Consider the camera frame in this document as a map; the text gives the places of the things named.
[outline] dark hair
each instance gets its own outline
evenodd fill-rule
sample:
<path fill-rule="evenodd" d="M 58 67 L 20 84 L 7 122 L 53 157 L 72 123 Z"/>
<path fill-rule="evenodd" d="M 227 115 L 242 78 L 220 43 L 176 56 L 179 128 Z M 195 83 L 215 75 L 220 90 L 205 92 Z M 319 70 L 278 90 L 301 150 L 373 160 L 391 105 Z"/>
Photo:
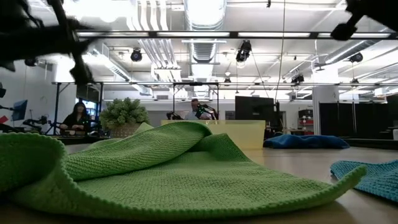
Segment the dark hair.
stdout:
<path fill-rule="evenodd" d="M 73 112 L 72 112 L 72 116 L 73 117 L 77 117 L 77 108 L 79 107 L 79 106 L 82 106 L 82 107 L 84 107 L 84 110 L 83 110 L 83 112 L 82 112 L 82 115 L 81 115 L 81 117 L 82 118 L 85 118 L 85 117 L 87 117 L 87 108 L 86 108 L 86 105 L 84 104 L 84 103 L 82 103 L 82 102 L 78 102 L 77 104 L 75 104 L 75 106 L 73 107 Z"/>

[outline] potted plant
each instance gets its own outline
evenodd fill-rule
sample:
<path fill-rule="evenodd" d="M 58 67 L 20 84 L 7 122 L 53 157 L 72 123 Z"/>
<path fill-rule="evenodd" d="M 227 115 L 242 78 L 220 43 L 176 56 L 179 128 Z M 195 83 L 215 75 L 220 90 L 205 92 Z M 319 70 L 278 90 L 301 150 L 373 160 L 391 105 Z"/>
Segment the potted plant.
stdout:
<path fill-rule="evenodd" d="M 111 131 L 112 138 L 125 138 L 134 134 L 141 123 L 149 124 L 148 112 L 139 100 L 115 99 L 106 103 L 99 115 L 101 125 Z"/>

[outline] black monitor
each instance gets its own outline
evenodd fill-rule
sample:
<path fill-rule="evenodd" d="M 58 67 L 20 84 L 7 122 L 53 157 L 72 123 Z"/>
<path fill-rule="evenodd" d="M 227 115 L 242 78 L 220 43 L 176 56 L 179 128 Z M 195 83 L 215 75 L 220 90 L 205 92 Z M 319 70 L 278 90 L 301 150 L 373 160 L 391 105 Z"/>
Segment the black monitor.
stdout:
<path fill-rule="evenodd" d="M 25 119 L 26 107 L 27 107 L 27 100 L 21 100 L 14 103 L 14 107 L 12 108 L 13 110 L 12 120 L 20 121 Z"/>
<path fill-rule="evenodd" d="M 255 96 L 235 96 L 236 120 L 262 120 L 275 123 L 274 99 Z"/>

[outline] person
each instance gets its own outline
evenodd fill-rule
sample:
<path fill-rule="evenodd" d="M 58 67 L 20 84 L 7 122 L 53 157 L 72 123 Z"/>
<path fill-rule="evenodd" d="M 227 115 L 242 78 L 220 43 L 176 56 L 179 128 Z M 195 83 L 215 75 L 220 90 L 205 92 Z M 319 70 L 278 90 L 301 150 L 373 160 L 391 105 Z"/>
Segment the person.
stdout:
<path fill-rule="evenodd" d="M 73 112 L 65 118 L 63 123 L 60 125 L 62 130 L 77 130 L 77 131 L 88 131 L 88 115 L 87 109 L 84 103 L 78 102 L 73 107 Z"/>
<path fill-rule="evenodd" d="M 192 111 L 189 112 L 189 114 L 187 114 L 184 119 L 198 120 L 198 118 L 196 117 L 198 109 L 199 109 L 198 105 L 199 105 L 198 99 L 192 99 L 192 101 L 191 101 Z M 203 113 L 200 115 L 200 119 L 210 119 L 210 118 L 211 118 L 211 116 L 208 113 Z"/>

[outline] blue microfiber cloth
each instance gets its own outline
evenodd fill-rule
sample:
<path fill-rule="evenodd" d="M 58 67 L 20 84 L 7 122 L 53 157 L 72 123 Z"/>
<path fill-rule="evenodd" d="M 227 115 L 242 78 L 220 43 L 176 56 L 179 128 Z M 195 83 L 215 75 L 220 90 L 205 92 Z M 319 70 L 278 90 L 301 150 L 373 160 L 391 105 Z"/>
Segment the blue microfiber cloth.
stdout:
<path fill-rule="evenodd" d="M 294 136 L 283 134 L 264 141 L 265 147 L 274 149 L 346 149 L 347 142 L 335 136 Z"/>
<path fill-rule="evenodd" d="M 398 202 L 398 160 L 381 164 L 338 161 L 330 166 L 330 170 L 340 179 L 361 165 L 367 165 L 368 171 L 355 189 Z"/>

